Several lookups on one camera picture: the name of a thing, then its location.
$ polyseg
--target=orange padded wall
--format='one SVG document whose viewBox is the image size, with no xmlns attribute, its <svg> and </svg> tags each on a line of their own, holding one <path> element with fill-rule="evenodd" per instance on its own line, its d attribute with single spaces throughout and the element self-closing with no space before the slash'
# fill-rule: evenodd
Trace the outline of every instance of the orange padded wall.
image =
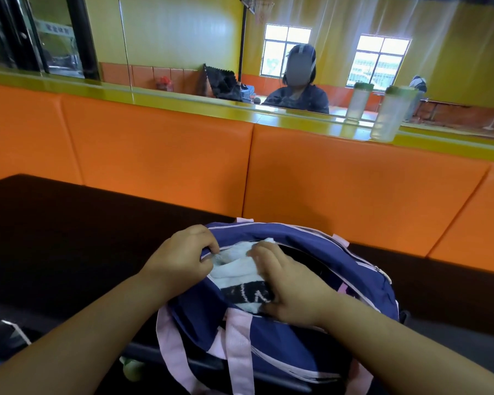
<svg viewBox="0 0 494 395">
<path fill-rule="evenodd" d="M 256 124 L 243 216 L 426 256 L 488 167 Z"/>
<path fill-rule="evenodd" d="M 494 272 L 494 164 L 429 256 Z"/>
<path fill-rule="evenodd" d="M 240 216 L 252 123 L 64 96 L 85 184 Z"/>
<path fill-rule="evenodd" d="M 60 96 L 0 86 L 0 179 L 17 173 L 82 184 Z"/>
</svg>

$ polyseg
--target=basketball hoop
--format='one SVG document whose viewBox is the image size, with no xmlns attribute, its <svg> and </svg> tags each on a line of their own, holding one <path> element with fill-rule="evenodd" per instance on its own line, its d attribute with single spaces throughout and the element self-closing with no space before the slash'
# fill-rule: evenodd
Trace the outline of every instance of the basketball hoop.
<svg viewBox="0 0 494 395">
<path fill-rule="evenodd" d="M 273 7 L 274 3 L 272 1 L 255 0 L 254 15 L 256 16 L 256 23 L 265 24 L 269 20 Z"/>
</svg>

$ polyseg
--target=plastic bottle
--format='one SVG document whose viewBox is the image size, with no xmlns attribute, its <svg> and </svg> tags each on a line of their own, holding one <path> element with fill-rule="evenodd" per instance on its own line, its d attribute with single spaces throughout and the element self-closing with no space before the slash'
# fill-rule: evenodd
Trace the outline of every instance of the plastic bottle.
<svg viewBox="0 0 494 395">
<path fill-rule="evenodd" d="M 358 122 L 362 118 L 364 108 L 373 89 L 374 86 L 371 83 L 355 83 L 353 95 L 346 112 L 346 120 L 355 120 Z"/>
<path fill-rule="evenodd" d="M 389 143 L 399 131 L 401 122 L 418 90 L 413 87 L 390 86 L 384 93 L 382 105 L 371 129 L 370 137 Z"/>
</svg>

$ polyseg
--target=navy blue bag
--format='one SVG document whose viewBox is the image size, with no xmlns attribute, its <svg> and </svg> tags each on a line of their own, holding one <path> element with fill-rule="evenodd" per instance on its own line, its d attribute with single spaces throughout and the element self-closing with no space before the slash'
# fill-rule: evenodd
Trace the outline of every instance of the navy blue bag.
<svg viewBox="0 0 494 395">
<path fill-rule="evenodd" d="M 220 249 L 272 238 L 283 248 L 303 253 L 316 262 L 312 270 L 330 287 L 399 320 L 388 276 L 352 254 L 341 238 L 307 227 L 245 220 L 207 227 Z M 203 250 L 201 258 L 209 253 Z M 189 368 L 179 330 L 208 354 L 227 360 L 234 395 L 254 394 L 254 372 L 315 384 L 340 383 L 346 394 L 365 394 L 371 384 L 372 375 L 322 330 L 244 312 L 209 278 L 160 309 L 156 327 L 161 354 L 172 376 L 190 393 L 205 392 L 208 388 Z"/>
</svg>

